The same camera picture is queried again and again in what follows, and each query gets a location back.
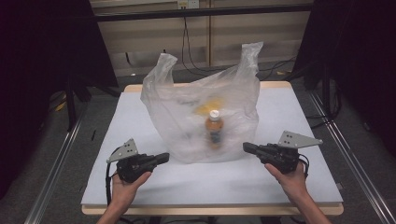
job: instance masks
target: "metal bracket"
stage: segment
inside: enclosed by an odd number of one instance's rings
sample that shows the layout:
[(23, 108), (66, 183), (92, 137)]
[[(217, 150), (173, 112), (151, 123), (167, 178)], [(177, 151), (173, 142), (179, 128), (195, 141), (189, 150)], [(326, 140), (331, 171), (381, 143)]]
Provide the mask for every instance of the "metal bracket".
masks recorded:
[(311, 138), (299, 133), (284, 131), (277, 143), (280, 147), (300, 148), (323, 144), (321, 139)]
[(106, 161), (107, 163), (111, 163), (113, 161), (119, 161), (125, 158), (129, 158), (135, 155), (138, 155), (136, 144), (134, 143), (134, 139), (131, 138), (128, 142), (124, 143), (123, 146), (118, 147), (117, 150), (111, 154), (110, 158)]

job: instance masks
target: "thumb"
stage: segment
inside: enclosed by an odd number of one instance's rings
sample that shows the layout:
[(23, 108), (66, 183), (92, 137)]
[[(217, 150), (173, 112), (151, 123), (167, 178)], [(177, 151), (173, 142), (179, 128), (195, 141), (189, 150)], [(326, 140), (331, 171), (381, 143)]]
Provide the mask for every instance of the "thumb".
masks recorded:
[(282, 176), (282, 173), (275, 166), (270, 163), (265, 163), (264, 167), (268, 170), (268, 172), (273, 175), (277, 180)]
[(137, 178), (136, 181), (134, 182), (136, 188), (139, 188), (144, 183), (146, 183), (146, 181), (149, 179), (150, 176), (151, 176), (151, 172), (145, 172), (141, 176), (139, 176), (139, 178)]

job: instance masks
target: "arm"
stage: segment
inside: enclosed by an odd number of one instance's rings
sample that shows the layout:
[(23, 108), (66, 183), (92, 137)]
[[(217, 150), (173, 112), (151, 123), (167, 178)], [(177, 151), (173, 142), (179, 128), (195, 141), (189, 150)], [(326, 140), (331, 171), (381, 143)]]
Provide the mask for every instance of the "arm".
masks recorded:
[(137, 189), (149, 179), (150, 175), (150, 172), (145, 172), (134, 183), (124, 182), (118, 175), (114, 175), (111, 203), (97, 224), (117, 223), (134, 200)]
[(318, 208), (306, 189), (304, 166), (302, 163), (299, 162), (296, 171), (286, 175), (282, 175), (282, 173), (269, 163), (265, 164), (265, 168), (276, 178), (289, 200), (297, 206), (306, 223), (331, 224), (330, 220)]

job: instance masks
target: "white table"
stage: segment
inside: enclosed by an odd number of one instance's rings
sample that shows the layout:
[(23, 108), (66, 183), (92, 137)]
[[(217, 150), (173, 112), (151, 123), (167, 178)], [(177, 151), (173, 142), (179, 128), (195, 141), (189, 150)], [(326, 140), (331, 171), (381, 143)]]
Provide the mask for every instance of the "white table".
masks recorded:
[[(141, 85), (128, 86), (120, 97), (81, 201), (84, 214), (101, 215), (106, 210), (106, 159), (115, 148), (133, 137), (139, 153), (166, 151), (140, 101), (140, 91)], [(285, 130), (314, 137), (289, 82), (262, 82), (257, 110), (260, 123), (254, 144), (276, 143)], [(324, 214), (342, 214), (343, 200), (319, 148), (300, 148), (299, 152), (310, 160), (306, 184), (313, 199)], [(259, 159), (247, 154), (221, 163), (185, 164), (171, 157), (155, 168), (126, 214), (284, 216), (299, 212)]]

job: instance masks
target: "bottle label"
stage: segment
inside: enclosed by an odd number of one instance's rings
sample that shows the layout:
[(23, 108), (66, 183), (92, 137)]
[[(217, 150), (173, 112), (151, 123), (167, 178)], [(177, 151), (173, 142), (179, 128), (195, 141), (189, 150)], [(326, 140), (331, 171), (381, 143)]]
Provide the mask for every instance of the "bottle label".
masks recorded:
[(211, 131), (210, 132), (210, 141), (214, 144), (220, 143), (220, 131)]

